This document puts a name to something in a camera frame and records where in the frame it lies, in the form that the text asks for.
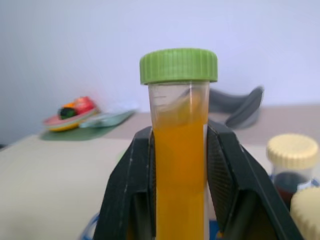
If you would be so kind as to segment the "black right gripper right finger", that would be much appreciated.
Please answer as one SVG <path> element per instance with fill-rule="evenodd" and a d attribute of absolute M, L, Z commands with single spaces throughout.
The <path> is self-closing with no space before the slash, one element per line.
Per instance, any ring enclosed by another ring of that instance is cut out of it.
<path fill-rule="evenodd" d="M 221 123 L 207 125 L 207 180 L 224 240 L 303 237 L 268 173 Z"/>

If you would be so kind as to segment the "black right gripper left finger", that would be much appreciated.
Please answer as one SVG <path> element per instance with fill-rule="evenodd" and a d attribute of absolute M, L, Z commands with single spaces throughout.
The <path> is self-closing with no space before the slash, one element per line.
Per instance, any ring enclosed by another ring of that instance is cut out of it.
<path fill-rule="evenodd" d="M 111 172 L 95 240 L 156 238 L 156 157 L 153 130 L 138 131 Z"/>

